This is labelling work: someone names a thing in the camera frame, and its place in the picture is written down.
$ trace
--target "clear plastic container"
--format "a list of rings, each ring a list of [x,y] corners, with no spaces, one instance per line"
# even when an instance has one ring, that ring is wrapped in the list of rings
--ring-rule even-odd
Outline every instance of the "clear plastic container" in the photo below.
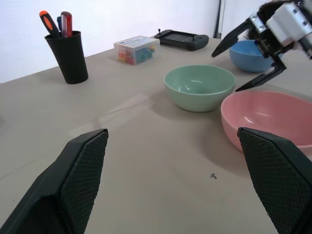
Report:
[[[132,65],[153,58],[160,49],[159,39],[138,36],[114,43],[117,59]]]

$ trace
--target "gray table surface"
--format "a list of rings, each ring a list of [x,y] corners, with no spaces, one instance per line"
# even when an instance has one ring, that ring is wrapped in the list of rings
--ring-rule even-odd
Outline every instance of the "gray table surface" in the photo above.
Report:
[[[234,67],[228,52],[211,58],[218,43],[196,52],[162,47],[138,66],[99,53],[86,58],[89,79],[77,85],[58,67],[1,84],[0,225],[69,140],[108,128],[87,234],[277,233],[220,111],[181,110],[164,89],[168,71],[190,64],[228,69],[237,87],[256,76]],[[283,60],[288,69],[259,89],[311,100],[311,63],[296,51]]]

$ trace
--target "pen holder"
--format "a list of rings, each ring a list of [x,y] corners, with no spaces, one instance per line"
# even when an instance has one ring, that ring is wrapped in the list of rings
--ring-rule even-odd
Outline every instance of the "pen holder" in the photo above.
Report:
[[[48,35],[45,39],[57,59],[67,83],[78,84],[88,79],[88,71],[81,44],[81,32],[73,31],[73,35],[70,38],[55,39]]]

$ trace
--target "blue bowl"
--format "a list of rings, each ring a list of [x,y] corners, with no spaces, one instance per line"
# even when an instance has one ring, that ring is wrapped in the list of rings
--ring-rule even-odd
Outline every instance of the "blue bowl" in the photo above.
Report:
[[[230,48],[234,65],[247,72],[264,72],[271,68],[273,60],[264,58],[254,40],[242,40]]]

